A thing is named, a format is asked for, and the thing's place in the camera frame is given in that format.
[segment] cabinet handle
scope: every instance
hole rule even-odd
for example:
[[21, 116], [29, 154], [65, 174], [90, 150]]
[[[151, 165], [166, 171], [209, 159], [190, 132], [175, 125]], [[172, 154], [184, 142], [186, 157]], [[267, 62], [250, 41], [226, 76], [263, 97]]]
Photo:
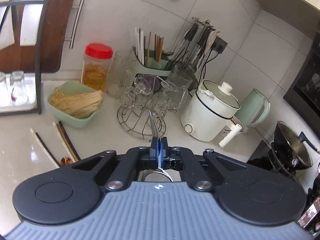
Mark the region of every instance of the cabinet handle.
[[80, 14], [82, 11], [83, 3], [84, 3], [84, 0], [80, 0], [79, 5], [72, 6], [72, 9], [77, 9], [76, 19], [75, 19], [75, 23], [73, 24], [71, 38], [70, 37], [64, 38], [64, 41], [70, 41], [69, 49], [73, 49], [73, 44], [75, 43], [75, 37], [76, 37], [76, 32], [78, 28], [78, 23], [79, 23]]

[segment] cooker lid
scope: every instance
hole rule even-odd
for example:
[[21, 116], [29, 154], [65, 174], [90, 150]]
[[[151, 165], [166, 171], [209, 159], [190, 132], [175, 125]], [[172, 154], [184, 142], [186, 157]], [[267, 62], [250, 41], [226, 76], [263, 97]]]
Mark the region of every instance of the cooker lid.
[[238, 100], [230, 93], [232, 87], [228, 83], [223, 82], [222, 85], [219, 86], [210, 80], [203, 80], [202, 85], [223, 103], [235, 109], [240, 109]]

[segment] plastic jar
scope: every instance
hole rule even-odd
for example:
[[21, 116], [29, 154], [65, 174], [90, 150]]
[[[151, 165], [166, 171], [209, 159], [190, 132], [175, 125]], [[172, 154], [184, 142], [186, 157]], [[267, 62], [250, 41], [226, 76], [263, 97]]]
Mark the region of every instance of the plastic jar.
[[80, 82], [95, 90], [104, 91], [112, 56], [113, 50], [110, 46], [100, 43], [87, 45]]

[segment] green electric kettle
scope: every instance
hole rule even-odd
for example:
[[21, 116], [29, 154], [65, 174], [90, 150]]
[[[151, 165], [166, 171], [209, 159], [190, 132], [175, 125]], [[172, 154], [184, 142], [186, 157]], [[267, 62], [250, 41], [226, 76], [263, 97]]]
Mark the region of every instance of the green electric kettle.
[[263, 122], [270, 112], [268, 98], [254, 88], [249, 95], [240, 103], [241, 108], [235, 113], [242, 127], [255, 127]]

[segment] black wok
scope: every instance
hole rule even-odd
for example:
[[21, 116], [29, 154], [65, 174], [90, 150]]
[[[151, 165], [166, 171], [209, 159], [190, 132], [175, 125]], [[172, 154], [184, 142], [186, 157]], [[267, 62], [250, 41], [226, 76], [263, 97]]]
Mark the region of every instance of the black wok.
[[312, 149], [320, 151], [306, 138], [303, 132], [298, 136], [285, 122], [278, 121], [275, 129], [274, 143], [280, 159], [288, 167], [296, 170], [308, 169], [312, 166], [312, 159], [303, 144], [306, 142]]

